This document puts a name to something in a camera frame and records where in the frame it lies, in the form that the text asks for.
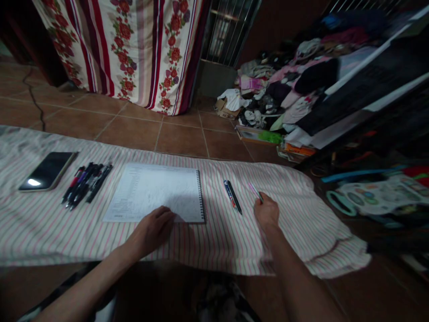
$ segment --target forearm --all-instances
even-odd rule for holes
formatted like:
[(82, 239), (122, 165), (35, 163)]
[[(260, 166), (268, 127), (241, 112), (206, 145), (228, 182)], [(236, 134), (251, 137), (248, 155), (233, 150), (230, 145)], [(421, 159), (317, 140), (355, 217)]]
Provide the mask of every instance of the forearm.
[(292, 322), (344, 321), (332, 298), (294, 252), (279, 227), (265, 230)]
[(41, 312), (36, 321), (85, 321), (97, 301), (132, 266), (121, 247)]

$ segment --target phone screen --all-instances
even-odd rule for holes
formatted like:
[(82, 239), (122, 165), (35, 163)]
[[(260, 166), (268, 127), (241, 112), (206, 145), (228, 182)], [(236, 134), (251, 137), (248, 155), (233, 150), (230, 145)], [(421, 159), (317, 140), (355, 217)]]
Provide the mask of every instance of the phone screen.
[(19, 190), (44, 190), (54, 183), (72, 152), (51, 152), (19, 187)]

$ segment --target pile of clothes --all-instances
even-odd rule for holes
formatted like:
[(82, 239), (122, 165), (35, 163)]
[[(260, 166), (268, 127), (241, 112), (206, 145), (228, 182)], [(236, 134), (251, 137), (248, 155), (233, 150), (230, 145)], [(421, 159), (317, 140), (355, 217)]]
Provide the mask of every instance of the pile of clothes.
[(299, 43), (282, 44), (284, 52), (244, 63), (234, 89), (240, 124), (291, 133), (326, 89), (377, 50), (387, 27), (381, 10), (332, 13), (298, 35)]

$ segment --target spiral binding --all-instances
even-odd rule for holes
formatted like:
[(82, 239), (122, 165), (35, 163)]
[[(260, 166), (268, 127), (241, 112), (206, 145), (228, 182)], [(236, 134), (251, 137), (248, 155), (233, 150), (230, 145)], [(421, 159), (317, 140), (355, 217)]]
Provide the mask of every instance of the spiral binding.
[(197, 170), (197, 183), (198, 183), (198, 193), (200, 195), (201, 219), (203, 219), (204, 221), (206, 221), (206, 215), (204, 213), (204, 205), (202, 203), (200, 170)]

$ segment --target red pen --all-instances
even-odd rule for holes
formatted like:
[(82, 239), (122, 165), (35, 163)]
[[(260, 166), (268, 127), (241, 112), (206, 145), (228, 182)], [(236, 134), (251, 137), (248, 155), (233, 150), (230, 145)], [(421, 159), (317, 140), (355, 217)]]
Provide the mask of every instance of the red pen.
[(84, 172), (84, 170), (85, 170), (84, 166), (80, 167), (77, 170), (75, 177), (73, 178), (73, 181), (71, 182), (69, 188), (67, 189), (66, 193), (64, 194), (64, 197), (63, 197), (63, 200), (61, 201), (61, 204), (65, 203), (67, 201), (68, 195), (73, 190), (73, 187), (76, 185), (76, 182), (79, 180), (79, 178), (82, 175), (82, 173)]

